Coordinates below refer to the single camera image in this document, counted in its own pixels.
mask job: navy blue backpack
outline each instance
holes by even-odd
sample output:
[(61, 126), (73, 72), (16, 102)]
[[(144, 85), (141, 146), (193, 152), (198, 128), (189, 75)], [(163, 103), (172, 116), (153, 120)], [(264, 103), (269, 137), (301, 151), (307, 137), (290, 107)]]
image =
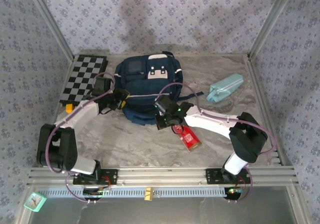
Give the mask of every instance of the navy blue backpack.
[[(162, 54), (135, 56), (125, 59), (117, 65), (114, 74), (115, 85), (130, 92), (124, 115), (133, 123), (146, 125), (155, 124), (155, 99), (160, 90), (169, 83), (183, 82), (180, 63), (170, 52)], [(174, 101), (186, 100), (194, 96), (191, 94), (179, 98), (182, 85), (171, 85), (163, 94)]]

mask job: patterned wallpaper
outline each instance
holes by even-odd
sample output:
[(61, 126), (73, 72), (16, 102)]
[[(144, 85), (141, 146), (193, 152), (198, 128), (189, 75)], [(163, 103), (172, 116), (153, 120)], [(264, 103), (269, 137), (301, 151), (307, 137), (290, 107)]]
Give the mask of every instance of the patterned wallpaper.
[(32, 0), (0, 0), (0, 223), (12, 223), (68, 61)]
[(73, 54), (246, 53), (273, 2), (46, 0)]
[(289, 0), (254, 63), (284, 150), (320, 223), (320, 0)]

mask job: red package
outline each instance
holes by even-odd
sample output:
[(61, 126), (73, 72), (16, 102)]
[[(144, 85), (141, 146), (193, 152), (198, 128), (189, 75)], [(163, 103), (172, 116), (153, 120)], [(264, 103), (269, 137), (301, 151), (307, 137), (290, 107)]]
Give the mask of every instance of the red package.
[(185, 144), (188, 151), (193, 151), (201, 145), (201, 141), (196, 134), (187, 126), (175, 125), (173, 131), (179, 136), (180, 140)]

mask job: black and white checkerboard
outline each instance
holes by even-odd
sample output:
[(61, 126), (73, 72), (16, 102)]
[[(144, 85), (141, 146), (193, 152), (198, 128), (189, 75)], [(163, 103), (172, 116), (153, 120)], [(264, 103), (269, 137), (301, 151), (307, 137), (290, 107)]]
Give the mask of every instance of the black and white checkerboard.
[(60, 103), (78, 105), (92, 89), (96, 74), (106, 70), (106, 56), (80, 55), (75, 61), (73, 71), (65, 86)]

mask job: metal frame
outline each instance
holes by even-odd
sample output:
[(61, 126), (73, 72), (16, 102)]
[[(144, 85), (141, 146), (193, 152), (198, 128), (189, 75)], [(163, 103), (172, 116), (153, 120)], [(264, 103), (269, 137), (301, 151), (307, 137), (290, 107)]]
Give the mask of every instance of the metal frame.
[(274, 27), (287, 2), (288, 0), (275, 0), (258, 36), (254, 40), (254, 43), (250, 48), (250, 60), (253, 60), (257, 56), (259, 50), (265, 43), (267, 36)]
[[(205, 177), (206, 168), (208, 167), (119, 167), (117, 185), (112, 186), (112, 190), (139, 191), (141, 188), (155, 187), (158, 191), (155, 193), (155, 197), (161, 197), (159, 195), (161, 191), (172, 190), (174, 187), (179, 191), (194, 191), (196, 188), (202, 191), (210, 189), (216, 190), (216, 193), (213, 193), (212, 196), (223, 196), (224, 194), (222, 192), (217, 193), (217, 191), (219, 191), (221, 187), (230, 187), (233, 185), (207, 185), (207, 179)], [(249, 169), (253, 177), (253, 186), (298, 185), (298, 179), (292, 166), (250, 167)], [(48, 168), (32, 168), (27, 180), (22, 202), (24, 202), (33, 191), (54, 190), (55, 193), (51, 193), (51, 195), (69, 197), (65, 191), (61, 193), (61, 189), (65, 185), (66, 177), (66, 173), (55, 174)], [(68, 180), (68, 184), (72, 191), (77, 194), (80, 194), (79, 191), (85, 187), (73, 186), (72, 179)], [(28, 223), (31, 215), (32, 211), (20, 205), (15, 224)]]
[[(263, 120), (262, 121), (263, 125), (272, 132), (272, 134), (275, 136), (275, 138), (278, 142), (277, 153), (278, 153), (279, 161), (280, 161), (281, 165), (283, 165), (283, 167), (292, 166), (289, 159), (286, 157), (286, 155), (283, 152), (281, 139), (279, 138), (279, 136), (275, 130), (275, 126), (274, 126), (272, 118), (269, 114), (269, 111), (268, 111), (269, 103), (263, 94), (264, 89), (263, 89), (263, 85), (261, 84), (261, 82), (258, 78), (258, 76), (259, 76), (258, 71), (254, 67), (252, 62), (249, 60), (248, 56), (243, 56), (243, 57), (244, 57), (243, 58), (244, 63), (245, 63), (246, 68), (248, 70), (248, 74), (250, 76), (250, 80), (252, 81), (254, 93), (256, 96), (255, 98), (257, 101), (257, 105), (259, 107), (259, 111), (260, 111), (262, 120)], [(295, 218), (297, 220), (297, 223), (299, 223), (299, 224), (300, 223), (303, 223), (303, 224), (313, 223), (312, 217), (310, 215), (310, 212), (309, 212), (307, 204), (306, 204), (306, 201), (303, 197), (301, 187), (299, 185), (288, 185), (286, 189), (287, 189), (288, 195), (290, 197), (291, 205), (292, 205), (293, 211), (295, 213)]]

